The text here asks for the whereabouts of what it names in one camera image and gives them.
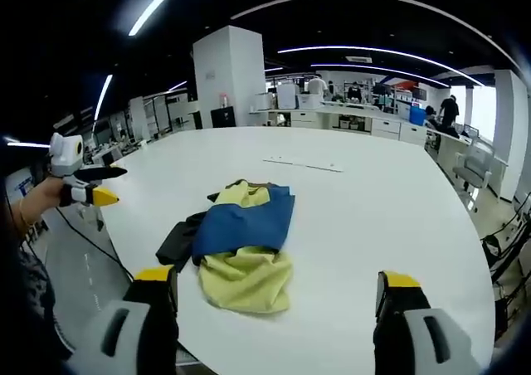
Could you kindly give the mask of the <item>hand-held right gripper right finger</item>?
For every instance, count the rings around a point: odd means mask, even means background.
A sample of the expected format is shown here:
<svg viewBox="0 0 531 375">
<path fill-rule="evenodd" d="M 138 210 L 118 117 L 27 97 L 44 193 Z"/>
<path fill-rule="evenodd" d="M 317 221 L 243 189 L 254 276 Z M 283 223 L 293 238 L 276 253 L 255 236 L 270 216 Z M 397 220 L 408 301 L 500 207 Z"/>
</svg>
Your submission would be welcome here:
<svg viewBox="0 0 531 375">
<path fill-rule="evenodd" d="M 373 331 L 376 374 L 480 374 L 468 334 L 431 307 L 409 275 L 378 273 Z"/>
</svg>

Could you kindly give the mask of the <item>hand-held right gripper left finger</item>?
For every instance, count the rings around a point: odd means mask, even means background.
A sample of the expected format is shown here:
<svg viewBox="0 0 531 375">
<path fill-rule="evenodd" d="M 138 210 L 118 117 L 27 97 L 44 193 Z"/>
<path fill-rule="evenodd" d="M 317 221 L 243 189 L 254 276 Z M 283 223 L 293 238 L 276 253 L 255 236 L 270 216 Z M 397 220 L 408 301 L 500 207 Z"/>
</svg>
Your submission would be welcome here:
<svg viewBox="0 0 531 375">
<path fill-rule="evenodd" d="M 72 374 L 174 374 L 178 350 L 172 265 L 141 270 L 124 297 L 87 325 L 67 361 Z"/>
</svg>

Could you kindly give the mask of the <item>person's left hand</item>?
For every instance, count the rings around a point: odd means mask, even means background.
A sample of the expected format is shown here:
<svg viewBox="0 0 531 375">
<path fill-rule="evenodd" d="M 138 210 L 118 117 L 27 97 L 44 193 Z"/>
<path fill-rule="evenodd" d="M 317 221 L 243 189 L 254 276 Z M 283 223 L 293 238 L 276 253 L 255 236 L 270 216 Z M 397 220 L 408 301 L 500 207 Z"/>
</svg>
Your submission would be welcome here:
<svg viewBox="0 0 531 375">
<path fill-rule="evenodd" d="M 44 179 L 34 188 L 38 203 L 44 208 L 59 207 L 64 186 L 65 182 L 62 178 L 48 177 Z"/>
</svg>

